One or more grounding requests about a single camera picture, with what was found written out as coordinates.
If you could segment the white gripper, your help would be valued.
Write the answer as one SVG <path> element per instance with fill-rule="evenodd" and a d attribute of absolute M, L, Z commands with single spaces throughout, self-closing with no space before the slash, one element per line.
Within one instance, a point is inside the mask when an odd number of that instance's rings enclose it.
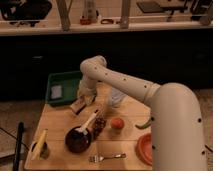
<path fill-rule="evenodd" d="M 97 81 L 89 77 L 80 80 L 77 97 L 82 98 L 87 106 L 91 105 L 97 96 Z"/>

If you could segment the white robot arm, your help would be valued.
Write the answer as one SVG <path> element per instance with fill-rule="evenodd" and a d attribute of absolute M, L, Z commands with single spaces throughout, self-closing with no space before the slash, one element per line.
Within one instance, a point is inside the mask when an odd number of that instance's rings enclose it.
<path fill-rule="evenodd" d="M 100 55 L 83 60 L 80 71 L 81 96 L 94 96 L 102 81 L 150 108 L 153 171 L 207 171 L 202 114 L 191 89 L 110 70 Z"/>

